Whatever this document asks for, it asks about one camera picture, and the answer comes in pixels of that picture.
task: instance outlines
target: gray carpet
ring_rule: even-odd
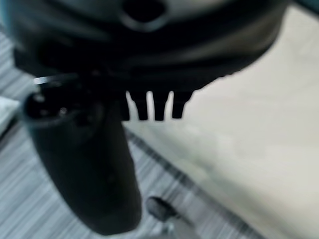
[[[12,66],[11,43],[0,33],[0,95],[22,99],[31,77]],[[207,197],[187,177],[128,132],[144,200],[170,201],[194,222],[203,239],[262,239],[243,221]],[[133,239],[158,232],[161,224],[145,210],[134,232],[109,237]],[[0,239],[98,239],[70,212],[46,175],[30,139],[14,120],[0,139]]]

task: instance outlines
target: black plastic part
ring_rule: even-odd
[[[178,216],[177,211],[166,201],[158,197],[150,197],[146,201],[146,208],[153,217],[161,222]]]
[[[135,102],[140,120],[148,120],[148,104],[146,101],[146,92],[130,92],[132,100]]]
[[[183,117],[185,104],[190,100],[192,94],[193,92],[174,92],[173,119],[181,119]]]
[[[156,121],[164,120],[165,106],[169,92],[153,92],[154,114]]]
[[[130,110],[128,100],[126,98],[126,92],[118,92],[118,97],[120,99],[120,108],[122,120],[129,121],[130,120]]]
[[[49,118],[38,114],[40,108],[29,96],[22,119],[73,212],[102,235],[133,230],[141,219],[141,195],[117,103],[94,102]]]

